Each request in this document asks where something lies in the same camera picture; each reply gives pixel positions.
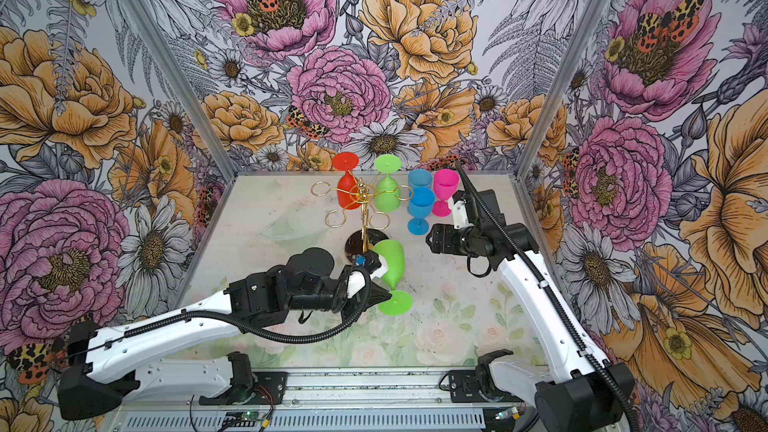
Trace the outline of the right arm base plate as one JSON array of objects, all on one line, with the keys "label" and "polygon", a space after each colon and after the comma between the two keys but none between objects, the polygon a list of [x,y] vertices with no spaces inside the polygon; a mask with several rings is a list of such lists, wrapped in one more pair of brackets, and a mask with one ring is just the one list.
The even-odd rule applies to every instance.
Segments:
[{"label": "right arm base plate", "polygon": [[508,392],[497,390],[488,380],[482,379],[475,370],[450,370],[440,382],[452,403],[513,403],[522,399]]}]

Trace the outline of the pink wine glass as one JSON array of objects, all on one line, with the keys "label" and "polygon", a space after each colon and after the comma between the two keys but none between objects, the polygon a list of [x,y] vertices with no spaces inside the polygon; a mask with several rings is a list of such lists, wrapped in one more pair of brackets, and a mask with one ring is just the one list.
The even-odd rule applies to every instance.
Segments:
[{"label": "pink wine glass", "polygon": [[436,202],[432,213],[437,217],[447,217],[451,214],[449,200],[458,189],[459,174],[453,169],[442,169],[433,176],[433,193]]}]

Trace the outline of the aluminium front rail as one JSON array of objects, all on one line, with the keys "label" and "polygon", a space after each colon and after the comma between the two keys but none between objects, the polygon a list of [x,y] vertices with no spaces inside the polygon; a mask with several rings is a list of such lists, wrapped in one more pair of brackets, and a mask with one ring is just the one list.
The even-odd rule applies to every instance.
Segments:
[{"label": "aluminium front rail", "polygon": [[[535,397],[553,391],[597,393],[601,382],[593,375],[576,376],[568,382],[555,382],[543,368],[518,362],[510,357],[489,366],[462,367],[475,370],[497,390],[508,392],[534,405]],[[330,368],[330,369],[255,369],[224,365],[220,361],[195,362],[159,360],[139,368],[134,379],[138,389],[125,395],[123,405],[159,406],[180,404],[200,397],[215,397],[231,385],[240,383],[252,372],[287,372],[283,407],[408,407],[452,403],[440,382],[450,370],[441,368]]]}]

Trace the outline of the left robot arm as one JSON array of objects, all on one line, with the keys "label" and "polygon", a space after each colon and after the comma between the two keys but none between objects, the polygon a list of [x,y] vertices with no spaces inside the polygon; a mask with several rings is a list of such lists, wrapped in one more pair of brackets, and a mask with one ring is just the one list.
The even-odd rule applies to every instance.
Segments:
[{"label": "left robot arm", "polygon": [[[67,421],[106,414],[123,400],[148,389],[139,370],[156,359],[201,343],[254,335],[267,341],[306,345],[328,340],[350,328],[369,308],[389,300],[376,279],[393,261],[368,251],[331,278],[333,256],[318,247],[291,256],[265,272],[252,273],[192,305],[143,321],[102,327],[85,320],[71,327],[66,365],[59,379],[60,413]],[[292,311],[301,319],[312,312],[340,316],[338,325],[312,334],[274,331]]]}]

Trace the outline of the red wine glass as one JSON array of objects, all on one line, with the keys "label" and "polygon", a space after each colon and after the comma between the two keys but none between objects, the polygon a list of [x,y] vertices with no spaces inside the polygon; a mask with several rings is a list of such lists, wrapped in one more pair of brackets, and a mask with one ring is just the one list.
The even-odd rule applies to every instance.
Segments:
[{"label": "red wine glass", "polygon": [[336,189],[338,204],[344,210],[354,210],[360,206],[357,201],[357,180],[352,173],[358,164],[359,157],[351,152],[341,152],[332,159],[333,168],[343,172]]}]

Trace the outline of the small green circuit board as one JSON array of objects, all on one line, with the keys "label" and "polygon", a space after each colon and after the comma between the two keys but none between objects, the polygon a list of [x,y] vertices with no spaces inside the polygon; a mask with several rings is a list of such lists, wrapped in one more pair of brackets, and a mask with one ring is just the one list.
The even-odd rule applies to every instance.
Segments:
[{"label": "small green circuit board", "polygon": [[238,412],[235,415],[226,416],[226,421],[222,423],[221,430],[224,431],[237,427],[266,429],[270,425],[273,416],[273,410],[268,410],[264,413],[259,411]]}]

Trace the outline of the green wine glass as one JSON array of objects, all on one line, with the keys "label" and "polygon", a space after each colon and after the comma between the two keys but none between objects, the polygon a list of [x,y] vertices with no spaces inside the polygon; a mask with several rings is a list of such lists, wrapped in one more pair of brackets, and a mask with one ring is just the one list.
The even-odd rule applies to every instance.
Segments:
[{"label": "green wine glass", "polygon": [[374,205],[379,212],[391,213],[400,206],[399,184],[392,174],[398,172],[401,166],[401,159],[393,154],[381,155],[374,161],[376,171],[382,175],[374,193]]},{"label": "green wine glass", "polygon": [[378,305],[380,312],[387,316],[400,316],[409,312],[413,306],[412,296],[405,290],[398,290],[398,284],[405,275],[405,251],[403,245],[392,239],[378,242],[373,251],[376,252],[381,263],[387,263],[387,271],[381,276],[381,280],[390,288],[391,298]]}]

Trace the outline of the white vent grille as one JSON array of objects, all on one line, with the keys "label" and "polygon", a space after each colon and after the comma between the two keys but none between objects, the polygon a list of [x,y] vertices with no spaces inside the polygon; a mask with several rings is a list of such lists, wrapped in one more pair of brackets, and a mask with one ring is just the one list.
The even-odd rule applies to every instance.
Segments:
[{"label": "white vent grille", "polygon": [[[122,431],[220,431],[226,416],[244,411],[130,412]],[[279,410],[268,431],[480,431],[480,409]],[[224,431],[258,431],[237,427]]]}]

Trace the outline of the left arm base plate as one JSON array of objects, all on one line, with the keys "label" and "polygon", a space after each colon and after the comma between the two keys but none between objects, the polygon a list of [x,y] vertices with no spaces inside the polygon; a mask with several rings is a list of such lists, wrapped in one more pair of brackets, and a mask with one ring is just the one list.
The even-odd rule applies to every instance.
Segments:
[{"label": "left arm base plate", "polygon": [[231,385],[218,396],[200,397],[203,406],[281,405],[287,389],[287,372],[252,372],[240,383]]}]

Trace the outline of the blue wine glass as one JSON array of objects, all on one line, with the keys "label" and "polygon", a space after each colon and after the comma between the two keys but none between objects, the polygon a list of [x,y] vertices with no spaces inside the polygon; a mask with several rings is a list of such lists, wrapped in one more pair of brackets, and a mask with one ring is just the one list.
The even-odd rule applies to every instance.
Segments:
[{"label": "blue wine glass", "polygon": [[425,188],[431,189],[433,182],[433,175],[426,169],[414,169],[408,173],[408,186],[411,189]]},{"label": "blue wine glass", "polygon": [[425,235],[429,230],[427,217],[432,213],[435,202],[433,191],[427,187],[413,189],[412,197],[408,204],[408,213],[411,219],[407,224],[408,231],[417,236]]}]

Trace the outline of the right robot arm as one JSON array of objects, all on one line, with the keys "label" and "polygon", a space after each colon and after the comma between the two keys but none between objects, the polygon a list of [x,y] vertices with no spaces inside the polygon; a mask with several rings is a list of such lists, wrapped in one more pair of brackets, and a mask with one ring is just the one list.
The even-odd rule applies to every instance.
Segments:
[{"label": "right robot arm", "polygon": [[452,196],[452,222],[433,225],[426,242],[435,254],[488,260],[486,272],[518,297],[548,367],[494,351],[478,363],[482,391],[532,406],[548,431],[639,430],[634,376],[612,363],[579,323],[526,225],[506,223],[494,192],[478,190],[461,165],[451,172],[462,183]]}]

